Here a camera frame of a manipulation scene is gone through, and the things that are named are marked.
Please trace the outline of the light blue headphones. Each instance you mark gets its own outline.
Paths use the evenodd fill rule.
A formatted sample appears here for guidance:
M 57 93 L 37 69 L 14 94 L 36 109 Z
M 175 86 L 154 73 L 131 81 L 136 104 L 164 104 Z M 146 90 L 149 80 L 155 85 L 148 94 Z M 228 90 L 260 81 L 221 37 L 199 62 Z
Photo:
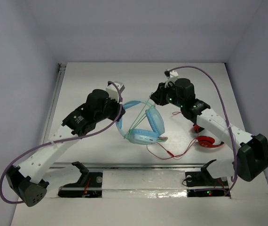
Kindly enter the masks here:
M 122 119 L 116 122 L 120 135 L 132 144 L 151 145 L 166 142 L 165 125 L 163 118 L 154 104 L 149 101 L 132 100 L 123 104 L 125 110 L 136 105 L 142 105 L 137 117 L 129 123 L 128 130 L 124 130 Z

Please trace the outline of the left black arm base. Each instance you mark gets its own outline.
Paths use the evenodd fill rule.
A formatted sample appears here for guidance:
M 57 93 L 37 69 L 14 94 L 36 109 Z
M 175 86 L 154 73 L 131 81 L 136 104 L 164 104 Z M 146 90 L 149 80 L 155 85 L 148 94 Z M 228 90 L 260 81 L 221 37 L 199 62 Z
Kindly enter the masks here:
M 103 172 L 90 172 L 82 163 L 71 164 L 80 176 L 76 182 L 61 186 L 58 196 L 61 198 L 102 198 Z

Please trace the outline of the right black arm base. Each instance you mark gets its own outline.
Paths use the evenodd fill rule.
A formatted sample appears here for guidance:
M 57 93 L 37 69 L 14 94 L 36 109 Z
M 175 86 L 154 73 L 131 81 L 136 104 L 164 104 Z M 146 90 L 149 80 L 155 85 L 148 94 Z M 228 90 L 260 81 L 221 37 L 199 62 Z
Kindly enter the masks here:
M 228 182 L 221 178 L 212 178 L 207 168 L 216 160 L 211 160 L 200 168 L 200 171 L 185 173 L 182 185 L 188 188 L 188 197 L 222 197 L 228 196 Z

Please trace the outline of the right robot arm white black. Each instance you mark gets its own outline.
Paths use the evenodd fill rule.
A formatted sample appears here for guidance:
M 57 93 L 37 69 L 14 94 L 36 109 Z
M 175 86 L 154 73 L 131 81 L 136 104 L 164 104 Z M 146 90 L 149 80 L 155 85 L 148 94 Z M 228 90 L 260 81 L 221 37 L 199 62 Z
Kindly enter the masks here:
M 151 94 L 157 105 L 173 104 L 180 108 L 182 115 L 194 124 L 211 132 L 228 147 L 235 150 L 233 158 L 212 160 L 204 165 L 201 181 L 213 184 L 217 178 L 238 176 L 250 182 L 268 168 L 268 139 L 262 135 L 252 135 L 227 123 L 207 103 L 196 98 L 194 85 L 189 79 L 160 83 Z

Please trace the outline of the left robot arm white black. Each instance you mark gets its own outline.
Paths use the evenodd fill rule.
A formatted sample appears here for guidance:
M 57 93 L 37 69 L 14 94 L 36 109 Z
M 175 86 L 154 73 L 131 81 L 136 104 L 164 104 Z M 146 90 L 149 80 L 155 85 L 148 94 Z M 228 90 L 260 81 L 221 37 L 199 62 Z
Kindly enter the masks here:
M 57 132 L 44 144 L 34 147 L 16 157 L 4 170 L 0 178 L 0 196 L 6 203 L 2 191 L 3 180 L 28 207 L 38 204 L 46 195 L 50 182 L 44 180 L 48 169 L 71 146 L 79 140 L 98 135 L 109 128 L 106 126 L 93 132 L 97 123 L 109 119 L 118 121 L 125 113 L 120 88 L 94 89 L 86 102 L 75 108 L 63 119 Z

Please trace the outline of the red headphones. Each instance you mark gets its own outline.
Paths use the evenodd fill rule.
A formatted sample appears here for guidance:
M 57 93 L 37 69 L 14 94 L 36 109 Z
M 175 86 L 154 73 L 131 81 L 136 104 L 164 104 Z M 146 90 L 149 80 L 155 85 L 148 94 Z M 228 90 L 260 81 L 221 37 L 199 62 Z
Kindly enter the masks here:
M 200 132 L 202 132 L 203 130 L 205 130 L 203 127 L 200 127 L 197 124 L 193 124 L 193 130 L 195 133 L 197 133 L 197 141 L 198 144 L 202 147 L 205 148 L 217 148 L 220 147 L 222 145 L 224 145 L 224 142 L 220 142 L 219 144 L 215 144 L 215 139 L 213 137 L 209 137 L 209 136 L 204 136 L 204 135 L 199 135 Z

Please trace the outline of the white foam block with tape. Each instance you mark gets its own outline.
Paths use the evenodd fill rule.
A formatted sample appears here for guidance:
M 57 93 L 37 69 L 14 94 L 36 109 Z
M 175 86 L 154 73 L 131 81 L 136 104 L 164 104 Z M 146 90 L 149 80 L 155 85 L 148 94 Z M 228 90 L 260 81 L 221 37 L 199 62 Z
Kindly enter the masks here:
M 103 198 L 186 198 L 185 172 L 178 170 L 106 170 Z

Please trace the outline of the aluminium rail frame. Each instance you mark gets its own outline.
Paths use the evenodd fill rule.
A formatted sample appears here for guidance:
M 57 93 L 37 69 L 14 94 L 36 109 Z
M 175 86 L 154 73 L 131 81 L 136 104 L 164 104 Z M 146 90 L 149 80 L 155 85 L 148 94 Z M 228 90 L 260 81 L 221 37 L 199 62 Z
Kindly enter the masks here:
M 124 83 L 122 93 L 125 102 L 145 100 L 154 92 L 158 84 L 166 80 L 166 69 L 176 67 L 176 63 L 68 63 L 64 76 L 60 79 L 60 89 L 51 111 L 51 118 L 45 140 L 56 132 L 62 120 L 76 107 L 86 101 L 94 89 L 104 89 L 108 81 Z M 208 103 L 219 115 L 227 112 L 229 120 L 242 128 L 243 122 L 230 84 L 226 67 L 222 63 L 182 63 L 178 71 L 182 78 L 194 84 L 198 99 Z M 182 115 L 173 115 L 177 107 L 173 105 L 158 108 L 165 123 L 168 140 L 162 145 L 135 145 L 125 140 L 116 126 L 109 120 L 96 125 L 96 130 L 109 126 L 101 134 L 80 140 L 56 162 L 66 165 L 80 161 L 86 166 L 155 166 L 189 165 L 205 163 L 212 159 L 228 159 L 231 150 L 226 147 L 206 149 L 198 145 L 188 147 L 193 139 L 191 122 Z

